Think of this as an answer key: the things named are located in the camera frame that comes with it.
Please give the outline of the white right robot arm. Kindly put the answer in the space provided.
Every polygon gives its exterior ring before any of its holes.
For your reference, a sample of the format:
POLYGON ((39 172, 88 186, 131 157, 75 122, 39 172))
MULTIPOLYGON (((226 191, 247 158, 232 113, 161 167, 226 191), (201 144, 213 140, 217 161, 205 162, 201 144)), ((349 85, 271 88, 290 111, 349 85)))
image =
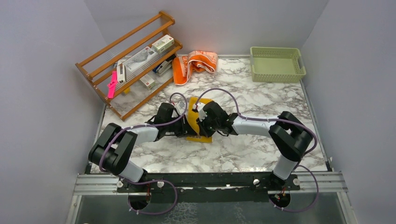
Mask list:
POLYGON ((214 133, 229 135, 259 135, 273 140, 281 155, 269 176, 272 188, 281 190, 288 184, 288 178, 302 160, 314 134, 292 113, 284 111, 274 118, 243 118, 237 113, 227 114, 213 101, 193 105, 198 114, 196 120, 199 135, 211 137, 214 133))

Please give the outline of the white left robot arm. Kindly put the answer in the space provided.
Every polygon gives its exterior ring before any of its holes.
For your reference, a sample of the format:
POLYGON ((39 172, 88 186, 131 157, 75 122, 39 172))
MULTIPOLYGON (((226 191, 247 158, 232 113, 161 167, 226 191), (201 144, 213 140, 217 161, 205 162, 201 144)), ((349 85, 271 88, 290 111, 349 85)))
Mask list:
POLYGON ((128 129, 110 123, 98 137, 88 154, 88 160, 102 169, 129 180, 134 191, 146 188, 146 170, 130 161, 134 146, 155 142, 164 136, 191 137, 197 132, 188 124, 187 117, 170 103, 161 103, 157 114, 144 125, 128 129))

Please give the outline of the orange white towel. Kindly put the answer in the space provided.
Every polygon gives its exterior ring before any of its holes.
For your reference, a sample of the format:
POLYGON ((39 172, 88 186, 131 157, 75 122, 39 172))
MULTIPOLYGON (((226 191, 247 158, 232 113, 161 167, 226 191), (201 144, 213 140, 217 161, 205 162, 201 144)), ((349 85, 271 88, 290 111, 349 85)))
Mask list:
POLYGON ((176 85, 185 85, 194 72, 214 74, 218 55, 214 52, 195 50, 187 56, 177 56, 172 61, 173 80, 176 85))

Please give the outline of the brown yellow bear towel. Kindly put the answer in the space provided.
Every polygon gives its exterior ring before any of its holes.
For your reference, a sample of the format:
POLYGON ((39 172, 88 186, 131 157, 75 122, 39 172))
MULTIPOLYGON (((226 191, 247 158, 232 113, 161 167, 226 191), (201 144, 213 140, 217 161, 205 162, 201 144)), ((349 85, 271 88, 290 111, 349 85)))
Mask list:
POLYGON ((186 140, 192 142, 200 142, 200 143, 213 143, 212 137, 205 137, 199 134, 199 126, 197 124, 197 119, 199 118, 199 114, 192 111, 193 106, 197 102, 197 99, 198 97, 190 98, 188 104, 187 116, 186 116, 188 124, 196 132, 196 135, 191 137, 186 137, 186 140))

